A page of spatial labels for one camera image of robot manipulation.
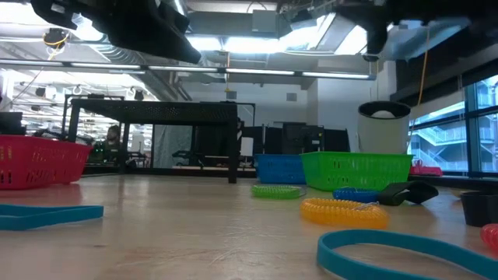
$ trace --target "black table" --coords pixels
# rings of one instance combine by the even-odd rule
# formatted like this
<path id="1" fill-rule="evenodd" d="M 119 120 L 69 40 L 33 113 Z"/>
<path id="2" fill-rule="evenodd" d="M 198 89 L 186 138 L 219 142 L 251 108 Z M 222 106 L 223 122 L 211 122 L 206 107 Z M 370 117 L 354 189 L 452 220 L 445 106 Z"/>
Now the black table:
<path id="1" fill-rule="evenodd" d="M 75 142 L 78 131 L 79 112 L 85 109 L 95 114 L 109 117 L 124 124 L 119 165 L 122 173 L 126 171 L 128 154 L 128 136 L 130 124 L 161 125 L 218 125 L 225 126 L 229 135 L 227 141 L 229 154 L 228 181 L 237 182 L 237 105 L 230 103 L 181 103 L 120 101 L 101 99 L 71 100 L 71 120 L 69 122 L 68 140 Z"/>

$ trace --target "window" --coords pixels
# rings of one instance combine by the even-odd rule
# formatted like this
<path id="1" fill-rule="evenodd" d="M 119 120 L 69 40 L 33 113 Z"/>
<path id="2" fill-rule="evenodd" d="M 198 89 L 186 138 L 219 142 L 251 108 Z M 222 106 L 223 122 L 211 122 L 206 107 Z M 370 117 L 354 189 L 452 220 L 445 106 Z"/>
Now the window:
<path id="1" fill-rule="evenodd" d="M 465 102 L 458 102 L 455 105 L 437 110 L 425 116 L 418 117 L 415 120 L 415 125 L 423 124 L 429 121 L 442 120 L 446 117 L 453 117 L 463 114 L 465 112 Z"/>
<path id="2" fill-rule="evenodd" d="M 423 165 L 438 166 L 443 171 L 468 171 L 464 121 L 414 130 L 410 140 L 409 153 Z"/>
<path id="3" fill-rule="evenodd" d="M 498 172 L 498 142 L 495 140 L 498 128 L 498 114 L 480 117 L 479 123 L 479 161 L 482 172 Z"/>
<path id="4" fill-rule="evenodd" d="M 496 94 L 498 92 L 498 75 L 484 79 L 475 84 L 477 96 L 477 109 L 484 109 L 498 105 Z"/>
<path id="5" fill-rule="evenodd" d="M 410 123 L 409 153 L 447 175 L 498 177 L 498 75 L 464 92 L 465 102 Z"/>

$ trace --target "wooden table surface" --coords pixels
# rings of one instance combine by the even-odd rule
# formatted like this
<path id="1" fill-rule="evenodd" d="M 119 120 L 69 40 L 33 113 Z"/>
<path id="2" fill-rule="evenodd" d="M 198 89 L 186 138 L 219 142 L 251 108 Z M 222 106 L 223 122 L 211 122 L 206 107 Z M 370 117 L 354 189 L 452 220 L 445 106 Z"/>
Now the wooden table surface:
<path id="1" fill-rule="evenodd" d="M 301 199 L 251 197 L 255 180 L 106 176 L 69 186 L 1 191 L 0 203 L 103 205 L 104 218 L 0 232 L 7 279 L 334 279 L 315 261 L 317 239 L 338 227 L 302 220 Z M 308 189 L 307 196 L 330 193 Z M 491 256 L 461 202 L 442 189 L 422 206 L 384 207 L 389 230 L 430 236 Z M 374 245 L 338 249 L 367 263 L 445 279 L 479 278 L 444 261 Z"/>

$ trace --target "blue rubber band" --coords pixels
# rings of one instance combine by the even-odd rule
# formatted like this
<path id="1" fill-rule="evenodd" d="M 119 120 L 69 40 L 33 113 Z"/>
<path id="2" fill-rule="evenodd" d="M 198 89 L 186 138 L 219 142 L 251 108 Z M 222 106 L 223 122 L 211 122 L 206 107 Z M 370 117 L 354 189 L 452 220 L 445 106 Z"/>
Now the blue rubber band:
<path id="1" fill-rule="evenodd" d="M 79 222 L 103 216 L 103 206 L 43 207 L 0 205 L 0 230 L 27 230 L 64 222 Z"/>
<path id="2" fill-rule="evenodd" d="M 378 191 L 356 189 L 354 187 L 342 187 L 332 192 L 334 199 L 357 201 L 362 203 L 377 202 Z"/>
<path id="3" fill-rule="evenodd" d="M 317 261 L 323 268 L 345 279 L 433 279 L 364 264 L 333 251 L 335 248 L 359 243 L 414 250 L 450 261 L 485 278 L 498 278 L 498 261 L 443 241 L 380 230 L 352 229 L 326 233 L 318 240 Z"/>

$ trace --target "blue object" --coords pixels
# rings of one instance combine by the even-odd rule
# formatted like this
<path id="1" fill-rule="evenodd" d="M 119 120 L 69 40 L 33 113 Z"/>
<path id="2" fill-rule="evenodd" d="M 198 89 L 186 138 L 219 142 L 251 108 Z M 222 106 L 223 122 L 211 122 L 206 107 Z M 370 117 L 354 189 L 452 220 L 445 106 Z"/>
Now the blue object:
<path id="1" fill-rule="evenodd" d="M 367 191 L 354 187 L 342 187 L 332 192 L 334 199 L 358 201 L 362 203 L 376 202 L 378 194 L 378 191 Z"/>
<path id="2" fill-rule="evenodd" d="M 0 205 L 0 230 L 26 230 L 101 218 L 103 206 L 40 207 Z"/>
<path id="3" fill-rule="evenodd" d="M 306 184 L 299 155 L 256 155 L 258 176 L 263 184 Z"/>
<path id="4" fill-rule="evenodd" d="M 378 268 L 344 257 L 334 251 L 335 248 L 358 243 L 381 244 L 414 250 L 458 264 L 485 278 L 496 279 L 498 276 L 498 261 L 488 257 L 443 241 L 381 230 L 352 229 L 326 233 L 318 240 L 317 262 L 323 268 L 345 279 L 433 279 Z"/>

